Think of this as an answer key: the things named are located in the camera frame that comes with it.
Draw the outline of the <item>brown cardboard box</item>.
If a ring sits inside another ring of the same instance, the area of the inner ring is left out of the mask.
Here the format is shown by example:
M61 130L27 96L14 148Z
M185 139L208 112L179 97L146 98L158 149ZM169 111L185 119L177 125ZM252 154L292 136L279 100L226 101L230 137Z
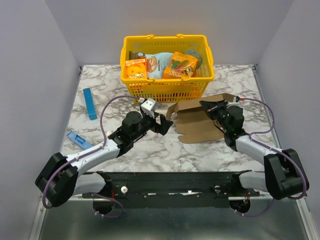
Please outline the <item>brown cardboard box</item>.
M171 105L166 112L166 119L171 119L173 114L177 115L175 129L178 140L184 144L197 144L210 141L217 141L224 137L214 122L208 117L207 112L201 106L200 101L218 102L227 100L235 101L235 95L221 93L205 96L192 100L180 101Z

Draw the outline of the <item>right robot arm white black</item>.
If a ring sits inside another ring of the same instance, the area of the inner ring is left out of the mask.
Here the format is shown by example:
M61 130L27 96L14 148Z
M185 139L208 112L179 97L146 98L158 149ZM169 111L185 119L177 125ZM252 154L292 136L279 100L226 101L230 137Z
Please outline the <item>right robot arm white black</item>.
M234 151L243 153L263 164L263 172L246 171L230 183L230 191L241 196L248 189L268 192L274 199L303 198L309 181L298 153L289 148L281 149L256 140L254 132L247 133L243 128L245 117L237 103L227 100L199 102L207 116L218 123L224 141Z

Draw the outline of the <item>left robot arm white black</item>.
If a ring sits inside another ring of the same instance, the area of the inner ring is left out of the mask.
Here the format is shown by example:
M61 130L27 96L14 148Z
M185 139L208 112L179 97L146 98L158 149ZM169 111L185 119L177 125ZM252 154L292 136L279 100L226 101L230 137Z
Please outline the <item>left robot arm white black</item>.
M173 121L167 120L163 114L149 116L131 111L126 114L121 126L102 143L77 154L53 154L35 180L35 185L42 192L43 206L46 209L59 207L73 195L90 192L101 198L107 197L111 191L108 182L96 180L93 186L84 186L83 174L103 162L126 154L148 131L164 136L172 125Z

